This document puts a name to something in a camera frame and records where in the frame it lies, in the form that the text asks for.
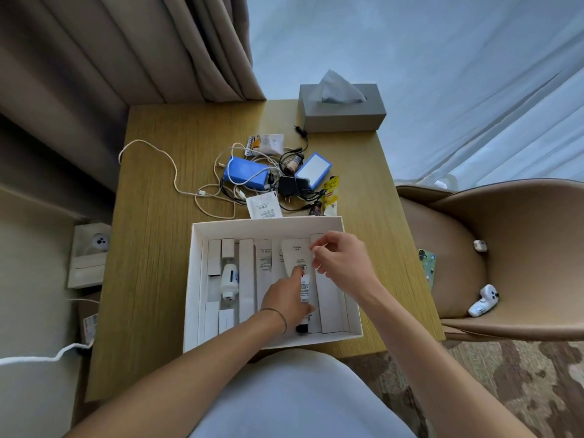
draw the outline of desk surface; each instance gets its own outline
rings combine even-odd
[[[135,106],[126,142],[149,141],[175,160],[182,190],[214,183],[213,161],[225,147],[253,134],[284,133],[288,147],[303,140],[293,129],[296,100]],[[404,212],[376,132],[310,134],[340,175],[339,214],[362,239],[381,282],[432,335],[444,339]],[[191,224],[209,221],[193,198],[173,190],[170,160],[142,143],[124,153],[107,257],[99,329],[86,399],[112,397],[182,352]],[[215,215],[229,203],[201,198]],[[249,218],[238,207],[236,218]],[[385,346],[361,311],[363,337],[312,349],[335,357],[381,352]]]

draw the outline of patterned carpet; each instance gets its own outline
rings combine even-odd
[[[446,341],[444,346],[537,437],[584,437],[584,343]],[[436,437],[387,353],[343,362],[419,438]]]

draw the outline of chair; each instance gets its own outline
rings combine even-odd
[[[448,339],[584,339],[584,183],[397,191],[416,247],[436,255],[432,296]],[[475,239],[486,241],[486,254]],[[471,318],[486,284],[499,304]]]

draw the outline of gray tissue box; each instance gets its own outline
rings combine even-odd
[[[298,112],[300,127],[306,132],[376,131],[385,118],[385,108],[377,85],[354,85],[366,102],[333,104],[308,98],[317,85],[300,85]]]

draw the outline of blue power bank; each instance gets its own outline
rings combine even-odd
[[[241,184],[252,178],[248,183],[245,183],[247,187],[256,190],[266,190],[266,167],[266,165],[260,163],[230,156],[228,164],[225,165],[225,172],[223,172],[223,181]]]
[[[321,183],[322,179],[331,169],[332,163],[325,160],[316,152],[304,162],[302,167],[296,172],[296,178],[306,178],[312,190],[315,190]]]

